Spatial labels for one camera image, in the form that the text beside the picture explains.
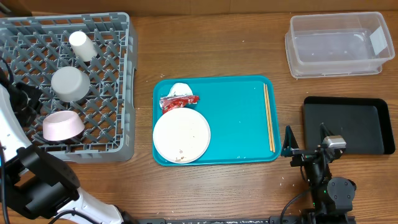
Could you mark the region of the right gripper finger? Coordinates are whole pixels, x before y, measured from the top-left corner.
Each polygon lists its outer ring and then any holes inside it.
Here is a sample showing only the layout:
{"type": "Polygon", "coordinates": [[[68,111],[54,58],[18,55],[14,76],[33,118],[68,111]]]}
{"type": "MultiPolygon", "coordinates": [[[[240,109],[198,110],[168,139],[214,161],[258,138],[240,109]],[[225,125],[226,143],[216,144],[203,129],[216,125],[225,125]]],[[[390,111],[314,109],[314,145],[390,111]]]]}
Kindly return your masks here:
{"type": "Polygon", "coordinates": [[[299,150],[299,146],[291,127],[288,125],[285,127],[285,139],[281,150],[281,156],[292,157],[294,150],[299,150]]]}
{"type": "Polygon", "coordinates": [[[322,144],[330,146],[330,137],[333,136],[333,133],[325,126],[324,123],[320,124],[320,136],[322,144]]]}

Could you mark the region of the pink bowl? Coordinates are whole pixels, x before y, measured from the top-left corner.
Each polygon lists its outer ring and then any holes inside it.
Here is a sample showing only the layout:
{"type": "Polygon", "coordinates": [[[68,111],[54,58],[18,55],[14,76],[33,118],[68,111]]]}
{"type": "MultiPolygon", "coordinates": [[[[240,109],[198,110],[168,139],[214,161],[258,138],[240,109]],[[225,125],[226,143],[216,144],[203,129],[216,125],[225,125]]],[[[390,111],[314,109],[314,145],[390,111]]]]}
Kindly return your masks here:
{"type": "Polygon", "coordinates": [[[63,141],[79,135],[85,125],[74,111],[58,111],[43,120],[43,137],[48,141],[63,141]]]}

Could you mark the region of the grey bowl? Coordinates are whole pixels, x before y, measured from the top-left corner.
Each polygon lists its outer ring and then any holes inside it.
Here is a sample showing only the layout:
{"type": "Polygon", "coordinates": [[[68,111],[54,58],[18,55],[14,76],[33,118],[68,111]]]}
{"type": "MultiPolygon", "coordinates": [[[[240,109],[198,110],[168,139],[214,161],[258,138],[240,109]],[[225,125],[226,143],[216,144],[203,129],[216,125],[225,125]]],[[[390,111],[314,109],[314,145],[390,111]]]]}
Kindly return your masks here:
{"type": "Polygon", "coordinates": [[[52,75],[51,87],[61,101],[80,101],[89,92],[90,79],[75,67],[62,67],[52,75]]]}

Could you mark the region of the white cup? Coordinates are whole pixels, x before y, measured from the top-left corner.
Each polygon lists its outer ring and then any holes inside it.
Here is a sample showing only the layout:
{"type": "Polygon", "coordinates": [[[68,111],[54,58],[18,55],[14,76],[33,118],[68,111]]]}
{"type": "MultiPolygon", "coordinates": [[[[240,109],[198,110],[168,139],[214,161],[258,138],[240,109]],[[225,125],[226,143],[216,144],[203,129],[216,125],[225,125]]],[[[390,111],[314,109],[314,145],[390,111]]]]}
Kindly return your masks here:
{"type": "Polygon", "coordinates": [[[98,54],[93,41],[82,31],[73,32],[69,36],[69,43],[75,55],[84,62],[89,62],[98,54]]]}

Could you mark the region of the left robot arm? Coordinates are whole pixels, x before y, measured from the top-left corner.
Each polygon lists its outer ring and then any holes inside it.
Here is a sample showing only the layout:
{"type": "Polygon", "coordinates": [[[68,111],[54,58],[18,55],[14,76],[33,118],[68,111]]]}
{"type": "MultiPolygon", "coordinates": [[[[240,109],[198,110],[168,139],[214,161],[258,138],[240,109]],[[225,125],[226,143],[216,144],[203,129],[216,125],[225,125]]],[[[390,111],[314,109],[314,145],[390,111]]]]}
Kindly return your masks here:
{"type": "Polygon", "coordinates": [[[70,166],[33,145],[11,106],[8,90],[1,87],[1,203],[3,215],[11,208],[34,220],[51,223],[135,223],[115,205],[101,202],[80,186],[70,166]]]}

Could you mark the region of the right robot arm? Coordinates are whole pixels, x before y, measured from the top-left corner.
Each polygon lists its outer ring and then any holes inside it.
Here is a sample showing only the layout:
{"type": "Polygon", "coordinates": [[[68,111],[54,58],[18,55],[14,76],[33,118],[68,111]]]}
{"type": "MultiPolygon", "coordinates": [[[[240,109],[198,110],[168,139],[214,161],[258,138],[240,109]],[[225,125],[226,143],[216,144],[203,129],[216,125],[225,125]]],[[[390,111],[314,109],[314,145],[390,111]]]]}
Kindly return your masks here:
{"type": "Polygon", "coordinates": [[[346,141],[320,125],[322,143],[315,149],[301,150],[290,126],[285,128],[281,155],[290,157],[292,167],[299,167],[308,189],[290,200],[281,211],[279,223],[355,223],[348,212],[353,209],[356,184],[344,177],[333,177],[329,164],[339,159],[346,150],[346,141]],[[285,217],[287,209],[298,199],[310,194],[313,208],[300,216],[285,217]]]}

